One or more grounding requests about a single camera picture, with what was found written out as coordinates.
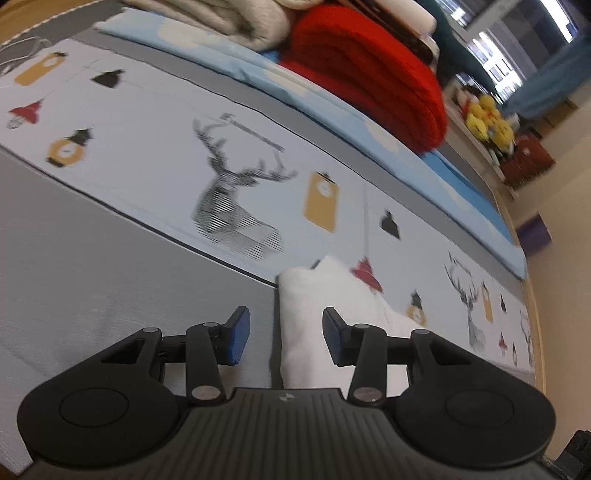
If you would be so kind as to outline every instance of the blue curtain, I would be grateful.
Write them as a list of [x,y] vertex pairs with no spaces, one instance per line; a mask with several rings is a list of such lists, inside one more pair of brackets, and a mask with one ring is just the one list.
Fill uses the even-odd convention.
[[580,32],[501,106],[503,116],[535,119],[591,78],[591,33]]

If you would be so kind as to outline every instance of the stuffed toy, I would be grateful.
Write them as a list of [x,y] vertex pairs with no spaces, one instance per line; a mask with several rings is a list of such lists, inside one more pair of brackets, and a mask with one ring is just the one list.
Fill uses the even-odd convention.
[[466,117],[466,126],[477,140],[480,140],[481,142],[486,142],[488,140],[488,128],[484,123],[484,120],[474,116],[473,113],[469,113]]
[[484,121],[484,119],[488,116],[488,114],[482,108],[482,105],[480,105],[479,103],[471,103],[468,108],[468,111],[476,118],[479,118],[482,121]]
[[456,90],[456,103],[462,110],[462,118],[466,118],[468,114],[468,108],[472,103],[478,103],[478,97],[472,92],[465,90],[464,88],[458,88]]
[[478,97],[478,102],[484,110],[491,111],[496,109],[495,99],[490,95],[480,95]]
[[515,140],[515,134],[511,128],[511,124],[507,120],[498,120],[492,127],[491,140],[501,152],[511,154],[513,140]]
[[488,128],[492,128],[495,126],[495,124],[497,123],[498,118],[495,117],[494,115],[487,115],[486,118],[484,119],[484,123]]

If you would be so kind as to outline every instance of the red blanket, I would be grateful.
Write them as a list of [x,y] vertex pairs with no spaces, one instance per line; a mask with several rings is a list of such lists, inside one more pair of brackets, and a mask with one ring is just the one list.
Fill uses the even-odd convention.
[[433,72],[350,8],[320,5],[306,13],[280,64],[355,106],[414,152],[443,141],[447,116]]

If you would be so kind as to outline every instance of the bed sheet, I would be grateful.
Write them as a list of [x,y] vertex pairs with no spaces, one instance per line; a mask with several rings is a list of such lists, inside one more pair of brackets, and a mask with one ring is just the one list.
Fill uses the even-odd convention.
[[[34,78],[58,53],[59,64]],[[268,284],[327,254],[350,268],[367,265],[396,312],[419,305],[421,325],[486,358],[500,358],[496,337],[513,339],[519,323],[527,324],[525,307],[453,241],[255,109],[76,40],[42,50],[0,87],[9,93],[0,98],[7,125],[0,144],[222,264]],[[36,106],[33,122],[20,116],[27,105]],[[465,317],[466,308],[467,323],[448,321]]]
[[494,209],[495,223],[408,148],[367,116],[320,86],[260,54],[214,33],[183,25],[150,12],[127,9],[99,22],[101,32],[136,41],[195,61],[255,86],[294,106],[360,149],[396,178],[430,199],[493,252],[515,275],[525,278],[525,255],[495,226],[504,225]]
[[488,218],[495,228],[508,240],[512,241],[512,236],[505,221],[500,216],[497,209],[484,197],[478,188],[446,157],[439,151],[433,150],[421,155],[429,168],[431,168],[440,178],[451,185],[470,204],[476,208],[484,217]]

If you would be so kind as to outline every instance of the window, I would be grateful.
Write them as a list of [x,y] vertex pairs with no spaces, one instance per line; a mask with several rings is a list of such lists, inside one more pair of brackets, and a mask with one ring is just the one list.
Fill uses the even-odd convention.
[[506,100],[570,42],[577,28],[560,0],[437,0]]
[[486,11],[494,0],[436,0],[462,27],[469,25],[478,15]]

